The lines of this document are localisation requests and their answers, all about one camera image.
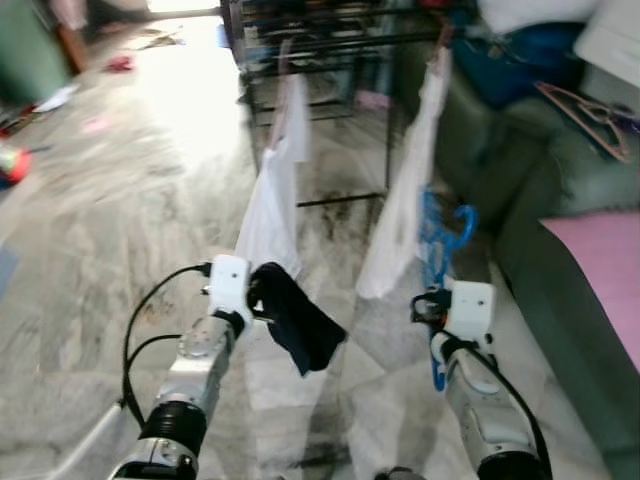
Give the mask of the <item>navy garment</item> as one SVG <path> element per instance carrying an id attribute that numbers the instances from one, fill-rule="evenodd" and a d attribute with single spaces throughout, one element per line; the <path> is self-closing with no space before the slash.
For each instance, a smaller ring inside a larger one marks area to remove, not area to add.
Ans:
<path id="1" fill-rule="evenodd" d="M 264 303 L 271 315 L 266 323 L 271 338 L 288 353 L 302 378 L 328 369 L 348 339 L 347 330 L 316 306 L 283 266 L 265 262 L 253 273 L 268 285 Z"/>

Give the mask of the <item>blue plastic hanger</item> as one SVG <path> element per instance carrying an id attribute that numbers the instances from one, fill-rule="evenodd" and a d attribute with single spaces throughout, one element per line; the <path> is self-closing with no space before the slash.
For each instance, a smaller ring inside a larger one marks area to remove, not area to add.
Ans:
<path id="1" fill-rule="evenodd" d="M 421 225 L 419 228 L 419 257 L 422 260 L 422 285 L 426 289 L 448 289 L 457 282 L 453 269 L 454 253 L 460 251 L 474 237 L 476 211 L 470 205 L 457 207 L 454 218 L 463 221 L 462 232 L 456 233 L 445 225 L 444 209 L 430 192 L 422 193 Z M 445 326 L 428 326 L 428 337 L 445 332 Z M 475 340 L 463 340 L 480 346 Z"/>

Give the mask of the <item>white shirt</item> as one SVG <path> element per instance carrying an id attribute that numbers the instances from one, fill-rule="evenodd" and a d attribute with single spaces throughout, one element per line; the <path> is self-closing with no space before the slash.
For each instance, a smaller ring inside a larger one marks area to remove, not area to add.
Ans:
<path id="1" fill-rule="evenodd" d="M 311 120 L 308 84 L 302 74 L 291 74 L 291 114 L 279 150 L 262 151 L 262 163 L 246 214 L 239 229 L 236 255 L 252 268 L 276 262 L 292 276 L 301 274 L 298 248 L 297 166 L 311 157 Z"/>
<path id="2" fill-rule="evenodd" d="M 451 50 L 435 47 L 424 65 L 419 111 L 404 133 L 401 165 L 358 275 L 356 292 L 362 300 L 376 300 L 392 292 L 419 255 L 421 196 L 433 173 L 436 133 L 451 82 Z"/>

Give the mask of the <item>dark green sofa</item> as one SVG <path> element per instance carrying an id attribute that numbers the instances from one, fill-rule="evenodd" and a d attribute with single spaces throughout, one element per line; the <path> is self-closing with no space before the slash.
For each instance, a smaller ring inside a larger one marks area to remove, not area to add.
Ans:
<path id="1" fill-rule="evenodd" d="M 640 378 L 602 303 L 547 218 L 639 212 L 632 163 L 604 154 L 539 92 L 489 108 L 457 67 L 436 134 L 434 168 L 488 239 L 500 275 L 550 371 L 602 453 L 609 480 L 640 479 Z"/>

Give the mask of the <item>robot right leg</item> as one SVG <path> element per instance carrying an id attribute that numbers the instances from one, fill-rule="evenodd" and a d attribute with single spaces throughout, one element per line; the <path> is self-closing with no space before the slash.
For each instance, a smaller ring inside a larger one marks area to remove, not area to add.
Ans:
<path id="1" fill-rule="evenodd" d="M 407 467 L 390 467 L 378 472 L 374 480 L 426 480 L 421 474 Z"/>

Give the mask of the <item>pink cushion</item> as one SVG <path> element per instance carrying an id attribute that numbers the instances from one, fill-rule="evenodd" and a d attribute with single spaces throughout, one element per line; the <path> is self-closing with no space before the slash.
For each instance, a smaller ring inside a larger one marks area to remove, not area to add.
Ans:
<path id="1" fill-rule="evenodd" d="M 640 212 L 589 212 L 541 220 L 567 248 L 632 365 L 640 367 Z"/>

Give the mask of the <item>pink cloth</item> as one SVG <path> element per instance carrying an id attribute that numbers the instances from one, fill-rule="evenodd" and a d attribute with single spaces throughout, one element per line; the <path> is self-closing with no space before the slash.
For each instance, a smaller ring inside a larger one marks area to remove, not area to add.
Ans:
<path id="1" fill-rule="evenodd" d="M 389 110 L 393 106 L 393 100 L 385 93 L 360 90 L 356 92 L 357 105 L 366 110 Z"/>

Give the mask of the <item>blue bag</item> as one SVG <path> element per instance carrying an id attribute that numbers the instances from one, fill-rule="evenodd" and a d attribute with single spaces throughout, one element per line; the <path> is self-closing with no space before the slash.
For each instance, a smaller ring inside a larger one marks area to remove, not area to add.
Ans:
<path id="1" fill-rule="evenodd" d="M 535 92 L 535 83 L 575 91 L 585 61 L 573 51 L 585 24 L 544 23 L 507 35 L 453 37 L 454 61 L 489 108 L 500 110 Z"/>

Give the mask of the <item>black metal drying rack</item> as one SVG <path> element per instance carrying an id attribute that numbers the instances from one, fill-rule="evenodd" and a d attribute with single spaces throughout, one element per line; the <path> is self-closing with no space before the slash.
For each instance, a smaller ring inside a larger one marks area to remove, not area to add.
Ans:
<path id="1" fill-rule="evenodd" d="M 282 101 L 269 104 L 265 86 L 289 74 L 324 74 L 329 99 L 311 108 L 353 118 L 361 93 L 390 90 L 402 45 L 448 44 L 454 14 L 471 0 L 219 0 L 223 38 L 239 70 L 253 165 L 262 165 L 262 129 L 274 127 Z"/>

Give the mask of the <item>beige patterned cloth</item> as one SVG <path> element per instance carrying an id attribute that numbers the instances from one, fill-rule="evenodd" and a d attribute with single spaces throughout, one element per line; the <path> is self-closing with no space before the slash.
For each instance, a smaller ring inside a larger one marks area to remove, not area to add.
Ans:
<path id="1" fill-rule="evenodd" d="M 186 41 L 175 31 L 160 31 L 160 29 L 143 29 L 141 33 L 134 36 L 132 40 L 125 42 L 124 50 L 141 51 L 146 49 L 157 49 L 157 47 L 168 47 L 184 45 Z"/>

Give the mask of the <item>red and blue backpack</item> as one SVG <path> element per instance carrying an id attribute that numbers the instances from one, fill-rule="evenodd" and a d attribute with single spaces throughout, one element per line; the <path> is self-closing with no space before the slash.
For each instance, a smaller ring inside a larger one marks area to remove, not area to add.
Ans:
<path id="1" fill-rule="evenodd" d="M 12 188 L 23 182 L 31 168 L 31 161 L 32 152 L 28 148 L 0 142 L 0 189 Z"/>

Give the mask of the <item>white paper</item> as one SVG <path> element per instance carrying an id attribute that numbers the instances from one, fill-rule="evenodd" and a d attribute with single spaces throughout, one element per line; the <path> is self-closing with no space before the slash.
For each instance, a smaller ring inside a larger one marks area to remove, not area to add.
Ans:
<path id="1" fill-rule="evenodd" d="M 52 93 L 49 99 L 42 101 L 41 104 L 35 105 L 32 109 L 32 113 L 49 113 L 49 111 L 56 110 L 68 104 L 73 96 L 76 95 L 79 90 L 77 84 L 68 84 L 67 87 L 60 88 L 60 90 Z"/>

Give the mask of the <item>white pillow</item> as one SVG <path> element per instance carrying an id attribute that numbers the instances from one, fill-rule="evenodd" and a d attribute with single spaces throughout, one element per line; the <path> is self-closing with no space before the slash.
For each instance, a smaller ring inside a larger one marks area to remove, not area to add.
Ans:
<path id="1" fill-rule="evenodd" d="M 476 0 L 490 32 L 507 35 L 547 23 L 584 23 L 603 0 Z"/>

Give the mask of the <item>white storage box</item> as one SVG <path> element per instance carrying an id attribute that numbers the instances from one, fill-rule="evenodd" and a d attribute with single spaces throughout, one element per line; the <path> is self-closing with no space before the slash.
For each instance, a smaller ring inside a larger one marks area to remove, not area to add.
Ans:
<path id="1" fill-rule="evenodd" d="M 575 45 L 582 60 L 640 86 L 640 0 L 600 0 Z"/>

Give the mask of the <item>green bin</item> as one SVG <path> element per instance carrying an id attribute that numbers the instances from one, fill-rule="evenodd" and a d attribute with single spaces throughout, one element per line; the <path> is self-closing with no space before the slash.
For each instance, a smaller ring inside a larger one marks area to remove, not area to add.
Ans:
<path id="1" fill-rule="evenodd" d="M 0 102 L 41 104 L 70 83 L 67 59 L 40 0 L 0 0 Z"/>

